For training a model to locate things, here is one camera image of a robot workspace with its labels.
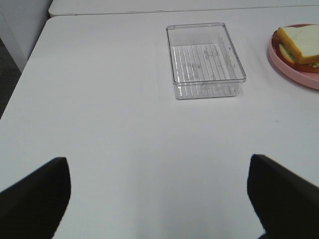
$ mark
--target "white table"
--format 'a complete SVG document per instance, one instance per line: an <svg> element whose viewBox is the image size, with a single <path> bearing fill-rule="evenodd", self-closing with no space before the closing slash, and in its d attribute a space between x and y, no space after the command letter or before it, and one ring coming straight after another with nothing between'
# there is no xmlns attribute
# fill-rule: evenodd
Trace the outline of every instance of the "white table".
<svg viewBox="0 0 319 239"><path fill-rule="evenodd" d="M318 0L53 0L51 16L319 5Z"/></svg>
<svg viewBox="0 0 319 239"><path fill-rule="evenodd" d="M319 92L277 72L266 54L278 26L318 23L318 12L50 19L0 120L0 190L66 156L72 195L57 239L257 238L246 193L253 153L319 185ZM165 28L218 21L247 82L236 97L176 100Z"/></svg>

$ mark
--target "transparent tray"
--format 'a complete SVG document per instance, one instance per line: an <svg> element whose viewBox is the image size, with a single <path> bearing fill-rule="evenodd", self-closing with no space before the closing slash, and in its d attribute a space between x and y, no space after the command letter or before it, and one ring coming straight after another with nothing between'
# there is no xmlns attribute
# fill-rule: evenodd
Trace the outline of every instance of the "transparent tray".
<svg viewBox="0 0 319 239"><path fill-rule="evenodd" d="M177 99L236 96L246 81L224 23L168 26Z"/></svg>

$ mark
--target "bread slice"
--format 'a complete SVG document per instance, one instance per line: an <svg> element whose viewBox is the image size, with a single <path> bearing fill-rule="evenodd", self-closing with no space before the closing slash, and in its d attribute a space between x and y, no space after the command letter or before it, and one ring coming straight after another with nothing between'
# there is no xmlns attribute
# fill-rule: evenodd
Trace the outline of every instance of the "bread slice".
<svg viewBox="0 0 319 239"><path fill-rule="evenodd" d="M279 27L277 35L297 63L319 62L319 25Z"/></svg>
<svg viewBox="0 0 319 239"><path fill-rule="evenodd" d="M319 63L311 64L299 64L295 61L294 56L283 45L279 44L277 49L277 55L291 68L303 72L319 73Z"/></svg>

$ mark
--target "white bread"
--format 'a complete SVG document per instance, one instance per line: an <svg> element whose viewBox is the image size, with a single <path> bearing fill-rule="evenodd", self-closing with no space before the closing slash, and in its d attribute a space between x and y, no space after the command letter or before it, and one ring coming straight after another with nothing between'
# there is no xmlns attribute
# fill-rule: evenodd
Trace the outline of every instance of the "white bread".
<svg viewBox="0 0 319 239"><path fill-rule="evenodd" d="M297 63L319 62L319 25L279 27L277 36Z"/></svg>

